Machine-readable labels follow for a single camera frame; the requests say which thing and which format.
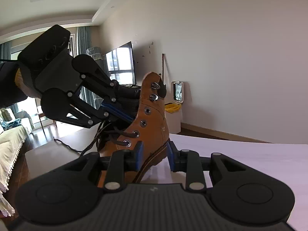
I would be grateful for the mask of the wall mounted television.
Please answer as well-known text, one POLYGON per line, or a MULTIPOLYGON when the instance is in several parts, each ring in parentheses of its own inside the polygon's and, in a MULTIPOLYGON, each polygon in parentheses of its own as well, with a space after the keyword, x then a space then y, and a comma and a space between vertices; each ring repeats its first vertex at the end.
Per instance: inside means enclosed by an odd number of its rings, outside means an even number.
POLYGON ((135 85, 133 46, 131 42, 113 49, 104 55, 109 78, 121 85, 135 85))

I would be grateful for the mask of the teal curtain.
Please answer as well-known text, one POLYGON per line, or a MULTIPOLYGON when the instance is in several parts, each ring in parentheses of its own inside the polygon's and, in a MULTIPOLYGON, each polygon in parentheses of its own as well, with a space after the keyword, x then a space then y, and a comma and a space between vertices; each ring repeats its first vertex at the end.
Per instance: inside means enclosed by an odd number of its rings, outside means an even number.
MULTIPOLYGON (((90 27, 77 28, 77 48, 79 55, 89 55, 95 60, 95 62, 105 73, 108 73, 108 69, 106 68, 103 57, 101 55, 101 49, 98 46, 92 45, 90 27)), ((79 97, 95 109, 98 109, 103 101, 100 96, 96 95, 85 87, 81 88, 79 97)))

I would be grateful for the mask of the beige sofa with throw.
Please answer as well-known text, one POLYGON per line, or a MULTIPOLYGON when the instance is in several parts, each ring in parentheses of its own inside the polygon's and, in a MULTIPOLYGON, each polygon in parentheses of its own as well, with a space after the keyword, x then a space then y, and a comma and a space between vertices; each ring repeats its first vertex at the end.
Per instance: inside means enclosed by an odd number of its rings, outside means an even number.
POLYGON ((4 110, 1 110, 1 217, 13 216, 15 209, 3 196, 9 188, 12 175, 21 147, 32 132, 28 118, 16 118, 5 121, 4 110))

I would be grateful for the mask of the white trash bin yellow bag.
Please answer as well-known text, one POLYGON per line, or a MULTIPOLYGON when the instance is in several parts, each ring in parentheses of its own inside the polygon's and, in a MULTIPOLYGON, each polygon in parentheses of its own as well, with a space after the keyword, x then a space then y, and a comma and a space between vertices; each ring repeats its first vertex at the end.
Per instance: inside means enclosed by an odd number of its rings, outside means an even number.
POLYGON ((171 134, 181 132, 181 106, 178 103, 165 104, 165 117, 171 134))

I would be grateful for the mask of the dark brown shoelace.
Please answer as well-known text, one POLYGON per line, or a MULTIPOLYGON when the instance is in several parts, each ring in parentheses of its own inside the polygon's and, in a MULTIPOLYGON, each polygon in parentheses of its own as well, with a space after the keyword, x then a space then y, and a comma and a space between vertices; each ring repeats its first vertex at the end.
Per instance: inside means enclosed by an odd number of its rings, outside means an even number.
POLYGON ((99 127, 97 129, 97 132, 96 132, 93 140, 90 142, 90 144, 88 146, 86 146, 81 151, 73 149, 71 146, 64 143, 60 139, 53 138, 53 140, 55 142, 59 142, 61 145, 65 146, 69 150, 71 150, 75 153, 78 153, 82 157, 86 152, 88 152, 94 146, 94 144, 97 146, 98 152, 101 151, 108 141, 111 141, 113 144, 129 148, 131 146, 131 141, 129 140, 129 138, 138 138, 139 135, 140 134, 137 130, 132 132, 132 133, 127 133, 127 132, 118 130, 111 123, 106 123, 106 121, 102 121, 99 124, 99 127), (124 136, 124 137, 126 137, 126 139, 123 140, 123 141, 116 140, 116 139, 114 139, 115 135, 124 136))

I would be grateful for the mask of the tan leather boot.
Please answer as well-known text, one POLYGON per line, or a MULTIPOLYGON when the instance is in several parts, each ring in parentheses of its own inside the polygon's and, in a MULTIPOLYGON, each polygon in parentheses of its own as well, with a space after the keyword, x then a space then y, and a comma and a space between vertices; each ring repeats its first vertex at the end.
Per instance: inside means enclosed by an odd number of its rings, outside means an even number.
POLYGON ((144 144, 141 155, 141 168, 136 172, 126 172, 126 183, 138 183, 144 174, 167 156, 169 130, 164 115, 166 86, 161 77, 154 72, 144 76, 141 85, 139 107, 136 118, 125 130, 103 124, 101 138, 97 147, 102 157, 109 157, 117 150, 132 150, 138 141, 144 144))

